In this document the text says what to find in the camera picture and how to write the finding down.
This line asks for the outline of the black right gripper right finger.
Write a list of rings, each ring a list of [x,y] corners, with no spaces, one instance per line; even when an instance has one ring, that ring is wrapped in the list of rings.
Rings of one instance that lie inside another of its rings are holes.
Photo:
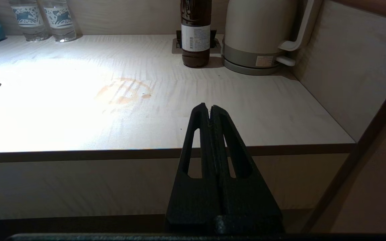
[[[217,233],[283,233],[283,215],[226,110],[211,108],[221,214]]]

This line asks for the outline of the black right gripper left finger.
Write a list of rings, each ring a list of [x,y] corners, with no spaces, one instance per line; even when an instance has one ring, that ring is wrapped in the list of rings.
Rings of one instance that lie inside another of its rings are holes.
[[[195,131],[200,133],[202,177],[188,175]],[[210,137],[209,114],[204,103],[193,108],[166,212],[166,231],[213,233],[221,208]]]

